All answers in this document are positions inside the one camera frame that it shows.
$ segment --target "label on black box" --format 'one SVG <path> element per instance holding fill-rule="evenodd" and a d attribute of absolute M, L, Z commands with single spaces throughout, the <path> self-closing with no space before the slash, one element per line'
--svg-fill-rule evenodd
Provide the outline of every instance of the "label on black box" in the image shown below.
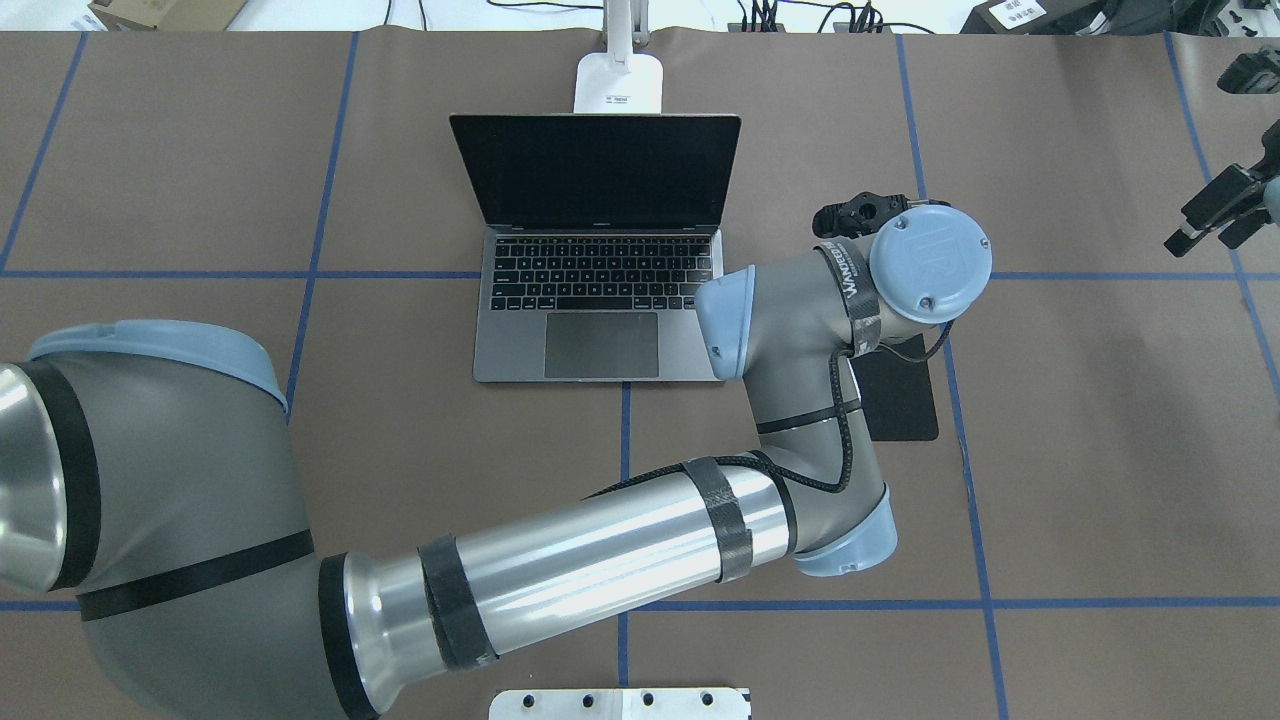
<path fill-rule="evenodd" d="M 1005 26 L 1005 29 L 1014 29 L 1048 14 L 1037 0 L 1007 0 L 988 9 L 991 17 Z"/>

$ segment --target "space bar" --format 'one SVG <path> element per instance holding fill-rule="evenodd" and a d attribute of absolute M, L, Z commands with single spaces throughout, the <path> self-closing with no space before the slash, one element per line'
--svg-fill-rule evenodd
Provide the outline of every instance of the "space bar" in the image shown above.
<path fill-rule="evenodd" d="M 630 297 L 558 297 L 557 310 L 630 310 Z"/>

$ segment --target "open laptop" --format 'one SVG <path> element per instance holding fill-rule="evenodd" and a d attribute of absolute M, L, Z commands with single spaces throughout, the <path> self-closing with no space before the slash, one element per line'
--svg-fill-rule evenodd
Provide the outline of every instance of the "open laptop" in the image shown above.
<path fill-rule="evenodd" d="M 714 380 L 735 115 L 453 115 L 488 232 L 480 382 Z"/>

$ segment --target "black square object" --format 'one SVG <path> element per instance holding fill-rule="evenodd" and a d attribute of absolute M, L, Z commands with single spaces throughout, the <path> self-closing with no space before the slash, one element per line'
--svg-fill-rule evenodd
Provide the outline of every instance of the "black square object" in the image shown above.
<path fill-rule="evenodd" d="M 904 355 L 924 355 L 924 337 L 895 346 Z M 888 352 L 854 359 L 854 374 L 863 392 L 863 413 L 874 441 L 938 439 L 938 414 L 927 363 L 908 363 Z"/>

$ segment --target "white stand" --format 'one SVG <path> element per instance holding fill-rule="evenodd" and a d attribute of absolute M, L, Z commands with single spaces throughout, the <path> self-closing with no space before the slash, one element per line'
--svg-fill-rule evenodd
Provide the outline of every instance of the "white stand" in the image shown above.
<path fill-rule="evenodd" d="M 641 19 L 646 10 L 640 9 Z M 648 23 L 641 24 L 641 33 L 648 35 Z M 630 0 L 607 0 L 604 28 L 608 53 L 590 53 L 577 63 L 573 111 L 662 113 L 662 63 L 631 50 L 635 23 Z"/>

